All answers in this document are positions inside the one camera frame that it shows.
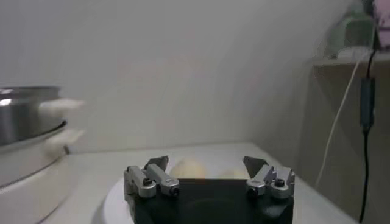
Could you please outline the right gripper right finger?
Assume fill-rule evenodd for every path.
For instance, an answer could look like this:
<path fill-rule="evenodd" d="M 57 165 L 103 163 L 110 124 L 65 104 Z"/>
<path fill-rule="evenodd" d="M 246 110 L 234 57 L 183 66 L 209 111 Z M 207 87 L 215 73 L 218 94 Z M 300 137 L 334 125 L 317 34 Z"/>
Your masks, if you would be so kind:
<path fill-rule="evenodd" d="M 294 196 L 295 173 L 289 167 L 275 169 L 264 159 L 245 156 L 243 163 L 250 178 L 246 181 L 247 195 L 257 198 L 269 194 L 276 200 Z"/>

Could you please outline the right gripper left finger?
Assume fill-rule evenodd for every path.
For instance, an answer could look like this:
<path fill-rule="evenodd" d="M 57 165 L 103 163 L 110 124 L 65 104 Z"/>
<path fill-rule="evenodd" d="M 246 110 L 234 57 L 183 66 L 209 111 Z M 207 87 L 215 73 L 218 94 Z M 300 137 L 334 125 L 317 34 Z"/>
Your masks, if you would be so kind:
<path fill-rule="evenodd" d="M 180 194 L 180 183 L 166 173 L 168 156 L 150 159 L 144 167 L 129 166 L 124 171 L 124 200 L 133 210 L 164 207 L 164 200 Z"/>

